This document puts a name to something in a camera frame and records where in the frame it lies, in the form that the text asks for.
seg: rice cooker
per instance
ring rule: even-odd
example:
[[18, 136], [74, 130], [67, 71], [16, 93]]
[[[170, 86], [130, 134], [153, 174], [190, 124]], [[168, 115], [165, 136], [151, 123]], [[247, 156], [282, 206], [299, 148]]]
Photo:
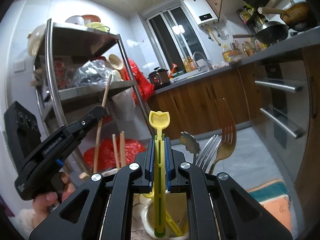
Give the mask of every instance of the rice cooker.
[[154, 71], [149, 74], [150, 83], [155, 85], [155, 90], [170, 85], [167, 71], [166, 69], [156, 67]]

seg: curved faucet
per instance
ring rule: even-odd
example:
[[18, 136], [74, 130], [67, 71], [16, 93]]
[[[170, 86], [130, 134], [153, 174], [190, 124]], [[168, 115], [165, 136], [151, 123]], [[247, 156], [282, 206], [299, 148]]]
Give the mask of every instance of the curved faucet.
[[207, 60], [207, 58], [206, 58], [201, 52], [196, 51], [196, 52], [192, 55], [192, 57], [193, 57], [193, 60], [194, 60], [195, 63], [196, 63], [196, 66], [197, 66], [198, 71], [201, 71], [201, 68], [200, 68], [200, 66], [198, 65], [198, 62], [195, 60], [195, 54], [197, 54], [197, 53], [199, 53], [199, 54], [202, 56], [202, 58], [204, 59], [204, 61], [207, 63], [209, 70], [211, 70], [211, 69], [212, 69], [212, 66], [211, 66], [211, 64], [209, 63], [209, 61]]

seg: glass panel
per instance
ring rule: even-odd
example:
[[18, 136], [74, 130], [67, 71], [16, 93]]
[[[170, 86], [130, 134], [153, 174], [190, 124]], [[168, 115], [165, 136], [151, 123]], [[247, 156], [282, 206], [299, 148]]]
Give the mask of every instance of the glass panel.
[[178, 7], [178, 8], [171, 10], [171, 13], [172, 13], [174, 19], [176, 20], [176, 22], [178, 23], [178, 26], [179, 27], [182, 26], [182, 27], [180, 27], [181, 34], [186, 39], [192, 55], [196, 51], [199, 51], [205, 56], [204, 50], [202, 49], [202, 46], [198, 40], [198, 37], [197, 37], [195, 31], [193, 30], [188, 18], [184, 14], [183, 10], [180, 7]]
[[176, 72], [185, 70], [181, 56], [161, 15], [153, 17], [149, 20], [149, 22], [156, 34], [156, 38], [159, 41], [160, 47], [164, 53], [168, 65], [170, 66], [170, 69], [172, 69], [172, 64], [176, 64], [178, 66]]
[[175, 39], [177, 40], [177, 43], [182, 51], [182, 54], [185, 58], [185, 60], [187, 60], [188, 56], [190, 56], [189, 51], [187, 49], [186, 44], [184, 43], [181, 35], [180, 35], [180, 29], [177, 25], [175, 25], [175, 23], [173, 22], [170, 14], [168, 12], [164, 12], [164, 17], [166, 18], [166, 20], [168, 21], [168, 24], [170, 26], [170, 28], [172, 29], [173, 35], [175, 37]]

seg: countertop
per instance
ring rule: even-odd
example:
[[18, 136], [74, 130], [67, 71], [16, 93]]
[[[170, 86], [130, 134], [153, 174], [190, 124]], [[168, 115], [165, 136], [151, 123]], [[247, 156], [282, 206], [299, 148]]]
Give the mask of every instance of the countertop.
[[308, 30], [306, 32], [303, 32], [301, 34], [298, 34], [292, 38], [288, 38], [284, 41], [281, 41], [269, 48], [264, 49], [263, 51], [260, 51], [253, 56], [243, 58], [241, 60], [238, 60], [236, 62], [231, 63], [229, 66], [222, 67], [216, 70], [210, 70], [207, 72], [203, 72], [200, 74], [195, 74], [194, 76], [188, 77], [184, 80], [178, 81], [176, 83], [173, 83], [169, 86], [166, 86], [164, 88], [160, 88], [155, 91], [154, 95], [160, 94], [162, 92], [165, 92], [167, 90], [191, 83], [193, 81], [209, 77], [233, 68], [241, 67], [244, 65], [247, 65], [249, 63], [259, 61], [266, 58], [271, 58], [274, 56], [277, 56], [279, 54], [283, 54], [289, 51], [293, 51], [296, 49], [301, 49], [307, 46], [312, 45], [318, 45], [320, 44], [320, 26], [313, 28], [311, 30]]

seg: white water heater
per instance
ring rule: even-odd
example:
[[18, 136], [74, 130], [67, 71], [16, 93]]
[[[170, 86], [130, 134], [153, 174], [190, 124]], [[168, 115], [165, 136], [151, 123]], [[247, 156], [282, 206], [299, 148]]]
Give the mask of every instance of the white water heater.
[[184, 0], [183, 2], [191, 12], [198, 26], [205, 26], [206, 24], [218, 21], [218, 17], [206, 0]]

